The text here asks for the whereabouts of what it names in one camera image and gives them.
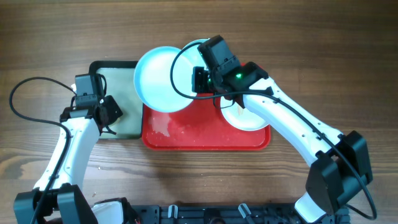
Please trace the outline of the light blue plate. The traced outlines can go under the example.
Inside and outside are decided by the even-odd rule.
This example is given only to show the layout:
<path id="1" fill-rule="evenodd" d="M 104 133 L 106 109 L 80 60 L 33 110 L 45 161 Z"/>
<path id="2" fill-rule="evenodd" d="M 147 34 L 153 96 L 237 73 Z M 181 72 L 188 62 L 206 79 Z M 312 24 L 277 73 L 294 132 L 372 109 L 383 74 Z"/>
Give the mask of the light blue plate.
<path id="1" fill-rule="evenodd" d="M 197 45 L 190 47 L 189 49 L 187 49 L 186 51 L 184 51 L 184 53 L 182 54 L 184 57 L 188 58 L 189 61 L 191 62 L 191 64 L 194 67 L 205 67 L 206 63 L 204 62 L 203 58 L 201 57 L 200 52 L 198 51 L 198 46 L 203 43 L 206 42 L 208 39 L 197 39 L 194 41 L 191 41 L 190 43 L 188 43 L 185 47 L 191 45 L 191 44 L 195 44 L 197 43 Z"/>
<path id="2" fill-rule="evenodd" d="M 134 88 L 141 101 L 162 113 L 186 108 L 193 100 L 178 94 L 196 96 L 192 91 L 193 64 L 181 55 L 172 62 L 180 49 L 171 46 L 154 48 L 138 61 L 134 72 Z"/>

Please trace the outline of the green yellow sponge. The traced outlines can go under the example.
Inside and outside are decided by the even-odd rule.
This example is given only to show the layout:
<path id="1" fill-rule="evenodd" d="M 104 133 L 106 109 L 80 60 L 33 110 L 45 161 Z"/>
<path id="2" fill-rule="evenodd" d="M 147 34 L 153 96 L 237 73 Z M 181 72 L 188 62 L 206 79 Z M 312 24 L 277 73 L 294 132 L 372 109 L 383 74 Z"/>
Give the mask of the green yellow sponge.
<path id="1" fill-rule="evenodd" d="M 119 124 L 121 122 L 121 120 L 122 120 L 121 118 L 118 118 L 115 122 L 111 123 L 110 126 Z"/>

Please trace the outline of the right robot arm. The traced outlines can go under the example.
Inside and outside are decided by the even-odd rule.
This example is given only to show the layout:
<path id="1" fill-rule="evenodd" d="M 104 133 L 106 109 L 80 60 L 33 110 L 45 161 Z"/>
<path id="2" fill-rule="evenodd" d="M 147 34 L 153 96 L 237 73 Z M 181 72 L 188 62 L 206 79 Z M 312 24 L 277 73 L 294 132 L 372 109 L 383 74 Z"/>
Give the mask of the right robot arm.
<path id="1" fill-rule="evenodd" d="M 207 97 L 223 96 L 258 115 L 303 157 L 310 171 L 305 193 L 294 205 L 299 217 L 315 223 L 334 215 L 364 192 L 373 220 L 377 211 L 367 185 L 373 179 L 366 140 L 356 131 L 344 135 L 322 123 L 289 98 L 254 62 L 241 64 L 217 35 L 195 46 L 204 66 L 193 70 L 192 90 Z"/>

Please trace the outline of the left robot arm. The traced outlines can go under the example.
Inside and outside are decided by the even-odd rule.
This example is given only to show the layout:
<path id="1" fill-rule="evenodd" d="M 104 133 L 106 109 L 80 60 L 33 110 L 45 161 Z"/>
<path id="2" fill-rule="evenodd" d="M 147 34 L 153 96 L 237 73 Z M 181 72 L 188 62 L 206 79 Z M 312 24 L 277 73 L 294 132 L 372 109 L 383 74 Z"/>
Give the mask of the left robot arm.
<path id="1" fill-rule="evenodd" d="M 46 223 L 54 211 L 60 218 L 52 223 L 140 223 L 139 214 L 126 198 L 103 200 L 90 206 L 81 192 L 93 147 L 109 125 L 122 116 L 112 96 L 106 94 L 101 74 L 75 77 L 71 105 L 60 115 L 57 145 L 50 162 L 29 192 L 17 194 L 14 213 L 18 223 Z"/>

